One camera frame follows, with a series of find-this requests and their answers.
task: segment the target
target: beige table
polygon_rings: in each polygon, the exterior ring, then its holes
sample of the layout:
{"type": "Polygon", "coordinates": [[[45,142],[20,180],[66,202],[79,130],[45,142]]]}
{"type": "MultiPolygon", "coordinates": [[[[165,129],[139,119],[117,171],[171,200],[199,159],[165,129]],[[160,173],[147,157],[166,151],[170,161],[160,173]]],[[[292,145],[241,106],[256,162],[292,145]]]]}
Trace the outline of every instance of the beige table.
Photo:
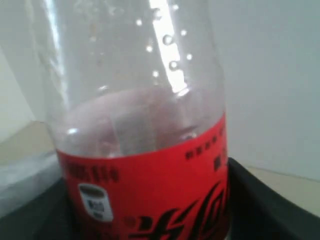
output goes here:
{"type": "MultiPolygon", "coordinates": [[[[0,144],[0,165],[53,149],[45,124],[33,122],[0,144]]],[[[320,217],[320,182],[249,166],[246,168],[286,199],[320,217]]]]}

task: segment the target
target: black surface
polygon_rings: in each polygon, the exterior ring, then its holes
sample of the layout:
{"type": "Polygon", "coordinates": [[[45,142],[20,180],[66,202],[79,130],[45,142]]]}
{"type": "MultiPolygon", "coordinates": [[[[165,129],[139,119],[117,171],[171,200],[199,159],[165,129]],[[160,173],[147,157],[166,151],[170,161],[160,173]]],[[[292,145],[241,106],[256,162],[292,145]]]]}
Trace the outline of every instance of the black surface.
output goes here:
{"type": "MultiPolygon", "coordinates": [[[[320,240],[319,218],[282,198],[234,159],[229,166],[231,240],[320,240]]],[[[79,232],[62,180],[0,220],[1,240],[80,240],[79,232]]]]}

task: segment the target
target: coca-cola bottle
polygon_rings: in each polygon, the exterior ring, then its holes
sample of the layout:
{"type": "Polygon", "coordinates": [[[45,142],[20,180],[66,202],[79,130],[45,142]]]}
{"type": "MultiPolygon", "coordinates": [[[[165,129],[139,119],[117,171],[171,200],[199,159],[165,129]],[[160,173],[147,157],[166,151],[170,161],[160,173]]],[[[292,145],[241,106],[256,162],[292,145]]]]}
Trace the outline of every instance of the coca-cola bottle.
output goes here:
{"type": "Polygon", "coordinates": [[[87,239],[225,239],[209,3],[26,0],[48,129],[87,239]]]}

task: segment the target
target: plastic bottle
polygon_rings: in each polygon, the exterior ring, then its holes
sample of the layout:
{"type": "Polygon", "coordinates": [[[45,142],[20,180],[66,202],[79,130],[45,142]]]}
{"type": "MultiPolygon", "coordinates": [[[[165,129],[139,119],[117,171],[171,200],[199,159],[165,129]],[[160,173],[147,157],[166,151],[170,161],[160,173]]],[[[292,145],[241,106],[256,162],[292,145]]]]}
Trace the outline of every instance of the plastic bottle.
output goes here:
{"type": "Polygon", "coordinates": [[[224,239],[224,76],[208,2],[26,6],[49,131],[85,236],[224,239]]]}

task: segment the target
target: bottle label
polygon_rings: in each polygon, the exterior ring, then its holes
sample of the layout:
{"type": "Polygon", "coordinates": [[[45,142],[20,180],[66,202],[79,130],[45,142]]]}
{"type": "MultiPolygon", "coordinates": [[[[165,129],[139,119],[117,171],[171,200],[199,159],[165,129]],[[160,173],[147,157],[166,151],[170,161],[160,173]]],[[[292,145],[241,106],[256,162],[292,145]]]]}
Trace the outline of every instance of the bottle label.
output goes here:
{"type": "Polygon", "coordinates": [[[156,152],[99,159],[58,151],[87,239],[225,239],[226,139],[223,116],[197,138],[156,152]]]}

